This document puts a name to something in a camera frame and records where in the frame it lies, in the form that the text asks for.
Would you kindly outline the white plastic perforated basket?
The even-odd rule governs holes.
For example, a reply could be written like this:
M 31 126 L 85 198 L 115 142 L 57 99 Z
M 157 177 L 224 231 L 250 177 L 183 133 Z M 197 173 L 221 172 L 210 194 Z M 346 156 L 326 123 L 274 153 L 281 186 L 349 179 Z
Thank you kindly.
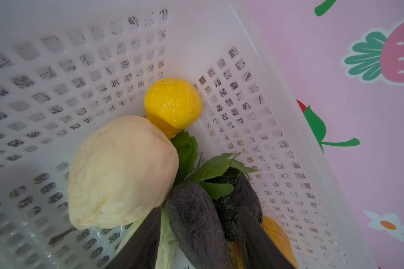
M 196 87 L 197 163 L 253 167 L 301 269 L 374 269 L 337 181 L 242 1 L 0 1 L 0 269 L 103 269 L 129 229 L 76 230 L 71 160 L 145 114 L 163 78 Z

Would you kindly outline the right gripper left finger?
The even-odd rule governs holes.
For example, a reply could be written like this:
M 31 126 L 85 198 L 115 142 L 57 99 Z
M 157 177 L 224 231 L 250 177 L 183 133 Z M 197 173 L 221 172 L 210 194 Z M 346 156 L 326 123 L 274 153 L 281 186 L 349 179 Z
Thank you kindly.
M 160 242 L 161 210 L 152 209 L 106 269 L 153 269 Z

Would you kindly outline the dark purple eggplant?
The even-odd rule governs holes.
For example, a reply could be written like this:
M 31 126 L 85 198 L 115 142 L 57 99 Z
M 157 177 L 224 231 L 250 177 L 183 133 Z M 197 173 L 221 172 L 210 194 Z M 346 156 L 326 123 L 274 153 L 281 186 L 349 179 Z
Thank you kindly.
M 169 224 L 178 246 L 196 269 L 233 269 L 217 211 L 197 183 L 177 185 L 166 200 Z

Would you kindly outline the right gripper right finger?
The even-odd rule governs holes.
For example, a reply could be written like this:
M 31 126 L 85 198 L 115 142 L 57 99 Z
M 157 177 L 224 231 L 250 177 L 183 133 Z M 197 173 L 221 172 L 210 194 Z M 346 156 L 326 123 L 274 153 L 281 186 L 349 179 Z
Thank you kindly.
M 245 269 L 293 269 L 247 207 L 238 214 L 238 239 Z

